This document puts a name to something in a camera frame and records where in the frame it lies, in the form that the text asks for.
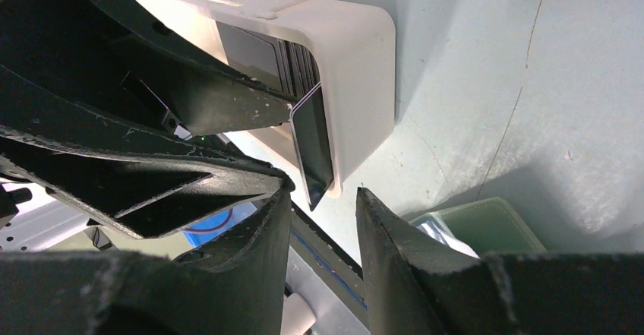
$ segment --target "translucent plastic bin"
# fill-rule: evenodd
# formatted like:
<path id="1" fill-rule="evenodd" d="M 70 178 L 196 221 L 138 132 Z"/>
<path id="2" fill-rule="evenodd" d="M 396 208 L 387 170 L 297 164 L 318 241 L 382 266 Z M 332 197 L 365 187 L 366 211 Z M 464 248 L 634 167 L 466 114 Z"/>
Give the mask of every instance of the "translucent plastic bin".
<path id="1" fill-rule="evenodd" d="M 440 217 L 454 237 L 472 247 L 479 256 L 489 251 L 546 251 L 521 216 L 503 198 L 488 198 L 426 213 L 409 224 L 418 226 L 430 216 Z"/>

